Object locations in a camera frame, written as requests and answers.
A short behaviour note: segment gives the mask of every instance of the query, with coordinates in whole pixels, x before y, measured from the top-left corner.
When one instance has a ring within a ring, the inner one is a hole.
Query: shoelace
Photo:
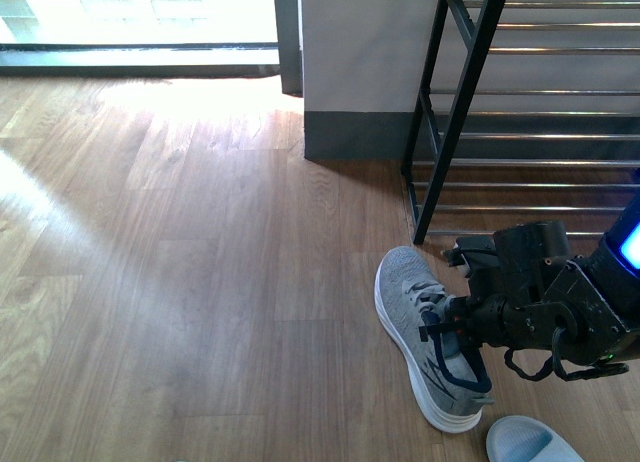
[[[422,280],[414,282],[404,281],[402,283],[402,290],[404,290],[405,294],[410,294],[409,300],[413,302],[420,313],[425,310],[431,311],[435,309],[435,302],[447,295],[441,284],[429,285],[427,282]]]

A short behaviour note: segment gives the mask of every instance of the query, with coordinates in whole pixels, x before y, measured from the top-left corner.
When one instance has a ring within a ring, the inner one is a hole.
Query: laminate floorboard
[[[587,461],[640,460],[635,361],[610,379],[532,383],[484,347],[495,404],[465,434],[431,427],[373,303],[385,252],[411,245],[398,162],[308,161],[303,149],[303,101],[278,78],[0,78],[0,461],[484,462],[489,427],[512,414],[550,424]],[[630,195],[563,190],[454,189],[443,201]],[[573,230],[614,219],[558,216]],[[526,220],[449,212],[434,224]],[[464,295],[441,255],[454,242],[417,249]],[[588,255],[596,242],[572,246]],[[516,354],[529,372],[545,358]]]

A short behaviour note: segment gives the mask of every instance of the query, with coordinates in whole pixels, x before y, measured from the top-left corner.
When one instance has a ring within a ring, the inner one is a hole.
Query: blue light
[[[640,224],[622,243],[620,253],[636,270],[640,270]]]

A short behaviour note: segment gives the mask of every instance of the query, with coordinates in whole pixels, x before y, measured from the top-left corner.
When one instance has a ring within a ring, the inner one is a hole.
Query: gray baseboard
[[[409,134],[404,112],[305,112],[307,159],[399,159]]]
[[[438,119],[438,125],[444,127],[445,121]],[[405,112],[305,112],[305,157],[399,159],[410,123],[411,113]],[[640,160],[638,117],[476,116],[469,117],[463,132],[589,134],[591,138],[480,141],[465,139],[463,133],[456,158]],[[624,140],[609,134],[622,135]],[[414,160],[432,159],[425,138],[422,130]]]

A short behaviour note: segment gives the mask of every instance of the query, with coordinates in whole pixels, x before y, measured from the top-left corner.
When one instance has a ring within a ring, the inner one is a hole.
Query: white wall
[[[307,111],[411,112],[415,104],[437,0],[301,0],[304,41],[304,94]],[[611,21],[640,22],[637,10],[607,14]],[[555,10],[546,21],[595,15]],[[531,19],[530,11],[506,12],[511,20]],[[448,24],[434,87],[455,88],[465,49]],[[500,32],[495,42],[589,46],[612,42],[640,46],[639,32]],[[640,88],[640,57],[491,56],[481,79],[484,88]],[[473,108],[523,110],[640,110],[640,98],[527,97],[474,100]],[[436,98],[446,108],[450,98]]]
[[[410,112],[437,0],[302,0],[307,111]]]

